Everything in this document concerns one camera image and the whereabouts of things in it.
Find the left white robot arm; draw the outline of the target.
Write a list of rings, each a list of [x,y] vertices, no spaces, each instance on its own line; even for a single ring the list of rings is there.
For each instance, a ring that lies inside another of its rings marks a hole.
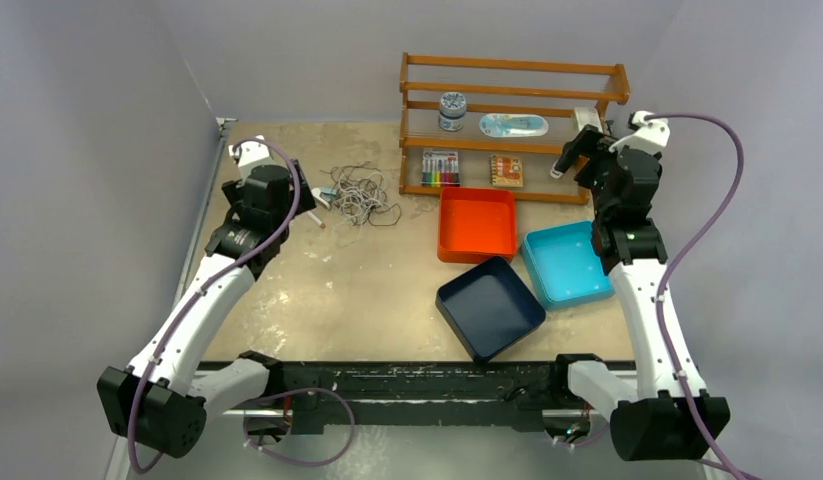
[[[259,165],[222,187],[230,207],[213,231],[185,295],[129,364],[108,367],[96,389],[111,431],[173,458],[206,424],[246,400],[271,409],[285,382],[268,359],[246,353],[203,380],[195,374],[224,320],[280,253],[290,221],[316,203],[298,160]]]

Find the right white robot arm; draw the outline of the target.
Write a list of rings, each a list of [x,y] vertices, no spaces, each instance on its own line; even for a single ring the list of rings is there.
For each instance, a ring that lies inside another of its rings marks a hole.
[[[699,460],[730,420],[728,402],[709,393],[685,344],[672,303],[662,236],[649,216],[662,175],[669,133],[617,142],[588,125],[567,142],[555,164],[575,175],[594,206],[591,244],[624,312],[635,354],[629,384],[598,358],[561,355],[567,369],[548,392],[563,407],[584,400],[606,422],[624,461]]]

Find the dark blue plastic bin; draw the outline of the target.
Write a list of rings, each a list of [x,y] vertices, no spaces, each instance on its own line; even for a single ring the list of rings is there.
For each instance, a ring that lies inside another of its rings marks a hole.
[[[546,319],[546,310],[499,256],[439,287],[435,305],[475,364],[488,363]]]

